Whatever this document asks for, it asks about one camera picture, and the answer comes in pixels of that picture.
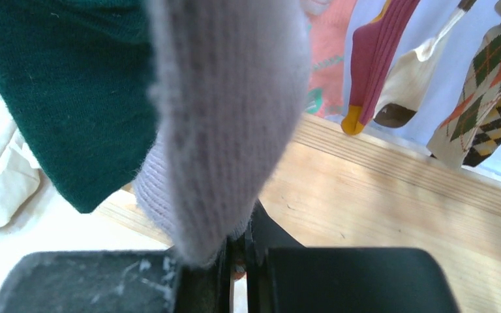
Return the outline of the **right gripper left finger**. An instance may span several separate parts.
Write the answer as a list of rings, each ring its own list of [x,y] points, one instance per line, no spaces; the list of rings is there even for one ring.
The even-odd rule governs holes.
[[[168,250],[34,252],[0,288],[0,312],[231,312],[232,249],[208,269]]]

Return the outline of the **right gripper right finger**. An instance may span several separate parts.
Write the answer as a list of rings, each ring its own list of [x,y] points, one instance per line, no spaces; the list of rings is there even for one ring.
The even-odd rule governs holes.
[[[244,236],[250,312],[458,312],[426,251],[305,247],[256,203]]]

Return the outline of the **grey sock with red stripes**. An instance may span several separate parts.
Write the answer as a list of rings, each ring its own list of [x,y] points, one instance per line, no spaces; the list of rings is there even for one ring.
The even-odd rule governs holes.
[[[305,111],[299,1],[149,1],[157,138],[133,187],[193,267],[247,227]]]

